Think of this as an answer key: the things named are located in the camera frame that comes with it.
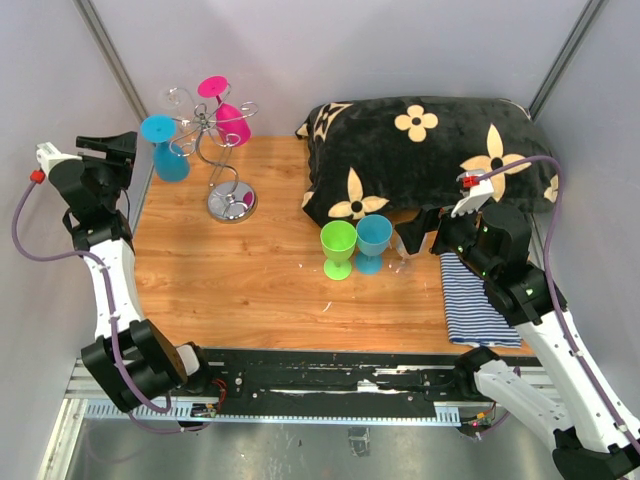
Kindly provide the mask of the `light blue wine glass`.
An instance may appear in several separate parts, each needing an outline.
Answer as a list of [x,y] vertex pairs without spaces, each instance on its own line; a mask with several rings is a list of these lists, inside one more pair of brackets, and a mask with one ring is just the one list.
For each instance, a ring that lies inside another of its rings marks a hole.
[[393,226],[385,216],[372,214],[360,219],[356,225],[359,252],[355,265],[366,275],[378,273],[383,265],[382,253],[388,248]]

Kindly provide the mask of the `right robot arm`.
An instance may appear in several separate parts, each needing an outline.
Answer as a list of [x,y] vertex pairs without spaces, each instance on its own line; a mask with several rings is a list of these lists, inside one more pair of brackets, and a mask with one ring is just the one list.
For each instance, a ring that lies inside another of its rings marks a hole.
[[549,268],[529,259],[531,228],[515,207],[460,215],[423,207],[395,228],[414,254],[428,233],[434,255],[452,253],[483,281],[489,303],[535,352],[560,397],[553,401],[480,346],[455,362],[453,387],[515,416],[549,449],[565,479],[621,479],[639,467],[639,420],[614,393],[582,341]]

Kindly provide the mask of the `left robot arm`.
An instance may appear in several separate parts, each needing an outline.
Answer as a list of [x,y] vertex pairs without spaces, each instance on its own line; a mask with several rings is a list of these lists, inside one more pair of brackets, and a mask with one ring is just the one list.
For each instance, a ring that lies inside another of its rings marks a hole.
[[140,405],[163,413],[154,399],[184,388],[207,393],[214,371],[192,342],[174,346],[143,315],[135,282],[135,252],[129,222],[117,203],[130,183],[137,135],[76,139],[77,155],[46,142],[39,164],[68,209],[63,224],[75,254],[90,270],[97,323],[95,340],[81,351],[84,366],[110,400],[128,413]]

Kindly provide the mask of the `green wine glass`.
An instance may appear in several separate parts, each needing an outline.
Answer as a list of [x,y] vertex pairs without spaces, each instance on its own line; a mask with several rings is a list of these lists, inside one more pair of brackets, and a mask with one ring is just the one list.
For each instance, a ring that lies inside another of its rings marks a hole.
[[322,227],[320,241],[326,256],[325,275],[334,281],[348,278],[352,271],[351,256],[357,243],[355,227],[344,220],[330,221]]

